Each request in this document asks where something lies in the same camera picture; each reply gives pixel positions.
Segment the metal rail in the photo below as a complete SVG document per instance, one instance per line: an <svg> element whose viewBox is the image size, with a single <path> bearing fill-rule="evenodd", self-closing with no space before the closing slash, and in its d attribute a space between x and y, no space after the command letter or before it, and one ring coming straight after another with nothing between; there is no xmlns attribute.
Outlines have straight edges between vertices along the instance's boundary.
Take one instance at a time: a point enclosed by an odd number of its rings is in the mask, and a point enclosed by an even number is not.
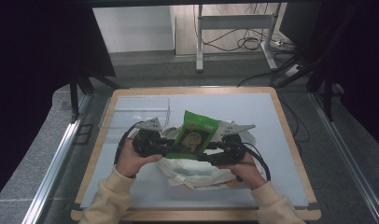
<svg viewBox="0 0 379 224"><path fill-rule="evenodd" d="M324 125L326 126L335 146L338 149L338 152L346 165L349 174L352 176L353 181L355 182L358 190L363 197L365 203L369 207L375 222L379 224L379 198L372 189L372 186L361 172L361 169L358 167L355 159L350 152L350 149L347 147L344 142L341 134L336 128L334 122L331 122L329 118L325 115L323 111L323 103L316 93L309 93L309 96L316 108L318 115L321 117Z"/></svg>
<svg viewBox="0 0 379 224"><path fill-rule="evenodd" d="M40 218L41 212L44 209L45 203L49 197L53 184L55 183L55 180L59 172L61 171L64 159L67 155L68 150L71 147L73 139L78 130L79 124L83 118L82 112L87 107L90 99L91 97L89 95L85 95L81 99L81 103L79 105L80 115L74 123L68 125L64 133L63 139L59 144L58 149L56 150L55 156L53 157L52 162L50 163L50 166L46 174L44 175L44 179L42 180L41 185L38 188L38 191L35 194L32 203L30 204L29 210L27 211L26 216L22 221L22 224L35 224Z"/></svg>

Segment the hand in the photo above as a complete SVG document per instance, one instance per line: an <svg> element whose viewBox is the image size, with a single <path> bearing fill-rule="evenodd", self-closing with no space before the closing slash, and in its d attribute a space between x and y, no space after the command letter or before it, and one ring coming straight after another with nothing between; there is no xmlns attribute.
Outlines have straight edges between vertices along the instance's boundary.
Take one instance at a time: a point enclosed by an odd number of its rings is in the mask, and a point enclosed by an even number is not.
<svg viewBox="0 0 379 224"><path fill-rule="evenodd" d="M140 157L134 151L132 145L133 139L137 134L138 132L135 132L130 138L126 139L118 158L116 169L120 174L126 177L136 175L140 171L140 168L147 163L158 161L162 158L162 155L152 155L145 158Z"/></svg>
<svg viewBox="0 0 379 224"><path fill-rule="evenodd" d="M261 176L254 163L253 157L246 153L244 158L237 164L219 165L219 169L230 169L233 175L239 175L248 188L251 190L258 189L266 184L265 179Z"/></svg>

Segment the sleeve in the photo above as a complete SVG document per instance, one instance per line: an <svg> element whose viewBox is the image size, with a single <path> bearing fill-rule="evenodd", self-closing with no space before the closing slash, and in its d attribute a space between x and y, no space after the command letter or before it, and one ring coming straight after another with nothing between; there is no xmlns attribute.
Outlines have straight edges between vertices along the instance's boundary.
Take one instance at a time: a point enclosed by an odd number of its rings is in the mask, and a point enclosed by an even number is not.
<svg viewBox="0 0 379 224"><path fill-rule="evenodd" d="M114 166L110 176L99 182L99 189L79 223L119 223L131 203L130 188L133 182L134 179L121 175Z"/></svg>
<svg viewBox="0 0 379 224"><path fill-rule="evenodd" d="M304 223L298 215L291 201L286 196L279 195L270 182L251 191L259 205L257 216L260 224L297 224Z"/></svg>

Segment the metal stand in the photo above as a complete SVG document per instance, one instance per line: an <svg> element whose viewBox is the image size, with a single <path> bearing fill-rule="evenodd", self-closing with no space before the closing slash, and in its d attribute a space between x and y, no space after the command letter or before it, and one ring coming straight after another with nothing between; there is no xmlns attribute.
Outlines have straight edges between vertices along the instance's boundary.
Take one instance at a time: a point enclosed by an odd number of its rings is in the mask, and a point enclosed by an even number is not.
<svg viewBox="0 0 379 224"><path fill-rule="evenodd" d="M274 27L279 15L281 3L277 5L273 15L240 15L240 16L202 16L203 5L198 9L198 44L196 51L196 71L204 70L204 53L203 53L203 30L229 30L229 29L268 29L268 35L265 41L262 41L261 47L265 58L271 70L276 70L277 66L271 55L269 46L271 44Z"/></svg>
<svg viewBox="0 0 379 224"><path fill-rule="evenodd" d="M72 77L70 81L70 97L71 97L71 108L72 108L70 123L73 124L76 122L76 120L79 117L77 82L76 82L75 77Z"/></svg>

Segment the snack bag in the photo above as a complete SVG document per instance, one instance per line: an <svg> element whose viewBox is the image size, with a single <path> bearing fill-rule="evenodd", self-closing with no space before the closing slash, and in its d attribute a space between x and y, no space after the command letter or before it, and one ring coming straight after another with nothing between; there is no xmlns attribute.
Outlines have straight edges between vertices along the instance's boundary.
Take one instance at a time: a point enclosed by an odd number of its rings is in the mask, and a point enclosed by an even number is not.
<svg viewBox="0 0 379 224"><path fill-rule="evenodd" d="M175 152L166 158L197 160L196 155L204 152L217 129L217 120L186 111L174 142Z"/></svg>

